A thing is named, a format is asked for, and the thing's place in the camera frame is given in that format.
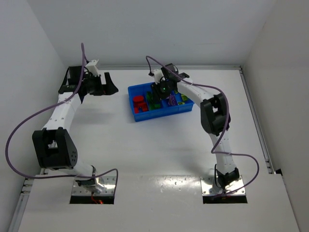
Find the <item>green lego plate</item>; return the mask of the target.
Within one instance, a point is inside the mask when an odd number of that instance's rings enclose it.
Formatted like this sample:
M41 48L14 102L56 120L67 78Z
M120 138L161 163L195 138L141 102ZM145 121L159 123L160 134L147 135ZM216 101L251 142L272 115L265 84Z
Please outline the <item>green lego plate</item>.
M154 101L154 95L152 94L152 92L150 91L146 92L146 99L147 99L150 111L161 108L161 104Z

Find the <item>purple square lego brick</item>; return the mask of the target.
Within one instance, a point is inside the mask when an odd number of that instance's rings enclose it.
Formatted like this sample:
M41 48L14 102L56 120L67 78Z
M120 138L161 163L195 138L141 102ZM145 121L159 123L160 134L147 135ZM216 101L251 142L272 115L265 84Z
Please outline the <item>purple square lego brick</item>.
M178 105L178 102L176 100L176 97L175 95L170 95L169 96L169 106L177 106Z

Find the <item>round red lego brick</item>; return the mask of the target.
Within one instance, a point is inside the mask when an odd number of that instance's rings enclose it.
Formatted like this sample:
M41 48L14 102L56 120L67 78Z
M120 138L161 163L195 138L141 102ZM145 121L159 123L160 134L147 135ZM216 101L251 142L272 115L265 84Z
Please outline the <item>round red lego brick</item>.
M144 103L144 97L142 95L135 96L133 98L133 103L134 104L142 104L142 103Z

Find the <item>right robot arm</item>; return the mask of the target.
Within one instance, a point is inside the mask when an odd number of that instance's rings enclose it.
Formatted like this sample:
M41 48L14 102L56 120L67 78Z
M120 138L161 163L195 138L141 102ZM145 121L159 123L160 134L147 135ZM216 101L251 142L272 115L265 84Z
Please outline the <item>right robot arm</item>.
M214 183L220 193L225 192L226 186L239 179L239 170L234 163L228 141L230 114L223 94L209 93L195 84L186 73L178 73L172 63L167 68L150 70L149 76L154 78L151 88L155 100L163 100L177 91L200 108L201 126L211 138L211 152L216 155L217 160Z

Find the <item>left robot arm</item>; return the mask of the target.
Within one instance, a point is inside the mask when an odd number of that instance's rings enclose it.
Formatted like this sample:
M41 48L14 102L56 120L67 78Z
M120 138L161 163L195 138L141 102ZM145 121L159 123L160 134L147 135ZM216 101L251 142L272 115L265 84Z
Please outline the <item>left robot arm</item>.
M104 96L118 92L109 72L104 73L105 83L95 66L68 67L58 90L58 102L50 119L41 130L34 131L32 141L41 168L60 171L75 178L78 186L100 192L101 178L96 177L96 168L82 162L77 148L69 135L78 107L86 95Z

